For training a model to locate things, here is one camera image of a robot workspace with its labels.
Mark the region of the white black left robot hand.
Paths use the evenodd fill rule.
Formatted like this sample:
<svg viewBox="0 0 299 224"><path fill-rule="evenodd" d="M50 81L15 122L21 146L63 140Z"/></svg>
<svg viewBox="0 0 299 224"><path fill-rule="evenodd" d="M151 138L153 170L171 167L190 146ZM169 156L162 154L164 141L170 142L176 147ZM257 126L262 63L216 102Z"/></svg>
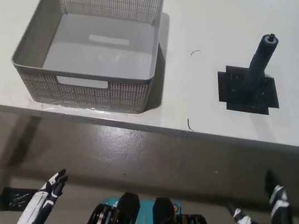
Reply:
<svg viewBox="0 0 299 224"><path fill-rule="evenodd" d="M65 169L55 173L33 195L16 224L44 224L46 222L68 180L65 174Z"/></svg>

